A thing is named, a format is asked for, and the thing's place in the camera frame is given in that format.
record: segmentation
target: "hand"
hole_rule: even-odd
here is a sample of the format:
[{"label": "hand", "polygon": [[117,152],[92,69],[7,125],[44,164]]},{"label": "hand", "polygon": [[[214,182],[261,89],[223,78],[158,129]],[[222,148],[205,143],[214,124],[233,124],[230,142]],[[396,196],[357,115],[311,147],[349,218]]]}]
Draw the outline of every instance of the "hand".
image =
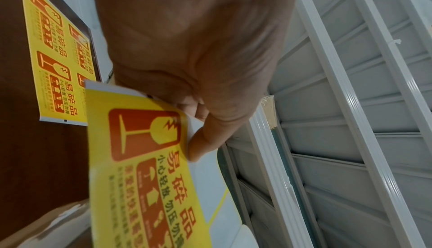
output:
[{"label": "hand", "polygon": [[205,120],[197,161],[255,112],[295,0],[96,0],[116,83]]}]

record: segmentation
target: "yellow sticker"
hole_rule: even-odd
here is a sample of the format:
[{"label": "yellow sticker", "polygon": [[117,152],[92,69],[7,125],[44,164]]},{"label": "yellow sticker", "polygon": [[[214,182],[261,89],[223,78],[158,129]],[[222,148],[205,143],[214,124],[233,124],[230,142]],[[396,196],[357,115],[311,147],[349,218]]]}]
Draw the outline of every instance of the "yellow sticker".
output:
[{"label": "yellow sticker", "polygon": [[87,122],[84,80],[96,80],[90,41],[49,0],[22,0],[41,117]]},{"label": "yellow sticker", "polygon": [[186,115],[138,96],[86,96],[95,247],[211,247],[185,157]]}]

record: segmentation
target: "yellow label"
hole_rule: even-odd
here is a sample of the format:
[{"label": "yellow label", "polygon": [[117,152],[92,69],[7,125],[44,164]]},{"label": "yellow label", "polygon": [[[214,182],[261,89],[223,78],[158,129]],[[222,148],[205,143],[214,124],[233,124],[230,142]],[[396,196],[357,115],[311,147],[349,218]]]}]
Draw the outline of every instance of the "yellow label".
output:
[{"label": "yellow label", "polygon": [[211,247],[185,157],[187,117],[153,99],[87,90],[95,247]]},{"label": "yellow label", "polygon": [[84,80],[96,80],[90,41],[49,0],[22,0],[41,117],[87,122]]}]

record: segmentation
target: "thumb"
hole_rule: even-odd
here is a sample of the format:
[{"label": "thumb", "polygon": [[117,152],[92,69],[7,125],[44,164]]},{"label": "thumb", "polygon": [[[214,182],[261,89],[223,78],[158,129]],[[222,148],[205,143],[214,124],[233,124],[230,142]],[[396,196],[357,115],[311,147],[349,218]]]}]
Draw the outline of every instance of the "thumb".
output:
[{"label": "thumb", "polygon": [[219,148],[247,120],[249,116],[234,121],[223,121],[211,113],[207,116],[204,126],[189,141],[188,159],[198,161],[204,154]]}]

